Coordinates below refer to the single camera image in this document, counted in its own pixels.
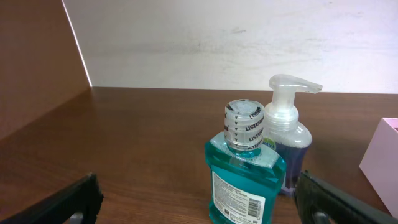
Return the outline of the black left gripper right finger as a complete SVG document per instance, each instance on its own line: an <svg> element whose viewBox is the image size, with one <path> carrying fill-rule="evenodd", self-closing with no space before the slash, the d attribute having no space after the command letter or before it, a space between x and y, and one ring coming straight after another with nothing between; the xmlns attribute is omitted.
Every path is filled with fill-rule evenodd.
<svg viewBox="0 0 398 224"><path fill-rule="evenodd" d="M302 223L397 224L397 219L350 194L302 172L294 190L294 201Z"/></svg>

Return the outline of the white cardboard box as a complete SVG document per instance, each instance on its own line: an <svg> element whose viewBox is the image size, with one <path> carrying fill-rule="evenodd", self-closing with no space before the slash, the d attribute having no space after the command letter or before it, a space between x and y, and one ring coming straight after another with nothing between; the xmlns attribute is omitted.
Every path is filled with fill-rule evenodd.
<svg viewBox="0 0 398 224"><path fill-rule="evenodd" d="M359 168L389 213L397 218L396 118L381 118Z"/></svg>

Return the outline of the blue Listerine mouthwash bottle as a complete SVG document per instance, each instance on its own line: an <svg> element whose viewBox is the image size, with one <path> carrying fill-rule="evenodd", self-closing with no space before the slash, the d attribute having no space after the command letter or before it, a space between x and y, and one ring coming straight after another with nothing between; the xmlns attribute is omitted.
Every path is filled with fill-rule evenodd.
<svg viewBox="0 0 398 224"><path fill-rule="evenodd" d="M287 164L264 144L264 123L262 104L231 101L224 109L224 130L205 144L213 223L271 223Z"/></svg>

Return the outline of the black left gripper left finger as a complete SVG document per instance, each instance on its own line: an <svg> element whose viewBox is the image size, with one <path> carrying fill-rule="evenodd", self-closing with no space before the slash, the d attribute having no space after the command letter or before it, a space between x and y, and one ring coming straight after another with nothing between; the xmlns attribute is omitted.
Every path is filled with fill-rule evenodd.
<svg viewBox="0 0 398 224"><path fill-rule="evenodd" d="M23 211L1 220L1 224L64 223L76 213L83 215L82 223L95 223L103 199L97 176L90 173Z"/></svg>

